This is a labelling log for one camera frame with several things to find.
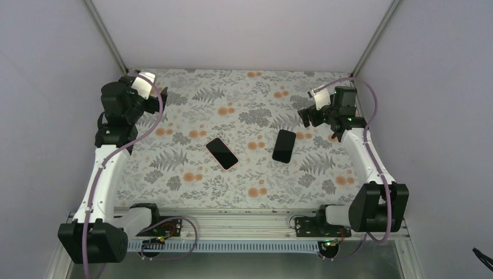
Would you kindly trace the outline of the black phone pink case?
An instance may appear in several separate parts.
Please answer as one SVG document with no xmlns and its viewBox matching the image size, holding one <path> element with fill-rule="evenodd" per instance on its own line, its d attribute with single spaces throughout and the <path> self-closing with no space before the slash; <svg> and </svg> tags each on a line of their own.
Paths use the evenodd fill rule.
<svg viewBox="0 0 493 279">
<path fill-rule="evenodd" d="M 224 170 L 231 169 L 239 162 L 235 154 L 233 154 L 233 152 L 220 138 L 214 138 L 208 142 L 206 144 L 206 149 Z"/>
</svg>

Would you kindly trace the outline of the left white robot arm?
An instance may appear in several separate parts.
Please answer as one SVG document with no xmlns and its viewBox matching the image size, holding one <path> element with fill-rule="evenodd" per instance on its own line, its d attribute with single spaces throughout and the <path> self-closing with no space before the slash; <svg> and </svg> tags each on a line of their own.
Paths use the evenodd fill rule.
<svg viewBox="0 0 493 279">
<path fill-rule="evenodd" d="M 155 235 L 162 227 L 158 208 L 151 203 L 135 204 L 122 217 L 114 216 L 117 188 L 134 144 L 157 126 L 139 135 L 137 121 L 145 113 L 156 113 L 157 121 L 163 118 L 167 90 L 158 90 L 155 78 L 141 71 L 101 88 L 103 112 L 97 122 L 90 181 L 73 220 L 58 229 L 58 238 L 75 264 L 120 263 L 129 240 L 141 231 Z"/>
</svg>

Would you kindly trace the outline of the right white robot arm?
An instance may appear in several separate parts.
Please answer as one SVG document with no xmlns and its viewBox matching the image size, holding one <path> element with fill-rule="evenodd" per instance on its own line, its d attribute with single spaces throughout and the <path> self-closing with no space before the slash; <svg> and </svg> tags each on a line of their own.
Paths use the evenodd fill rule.
<svg viewBox="0 0 493 279">
<path fill-rule="evenodd" d="M 409 190 L 386 170 L 371 141 L 367 121 L 356 115 L 357 90 L 337 86 L 333 92 L 319 86 L 308 92 L 314 105 L 299 110 L 305 127 L 328 124 L 332 137 L 348 152 L 361 184 L 350 205 L 323 205 L 316 232 L 328 237 L 337 226 L 364 233 L 400 230 Z"/>
</svg>

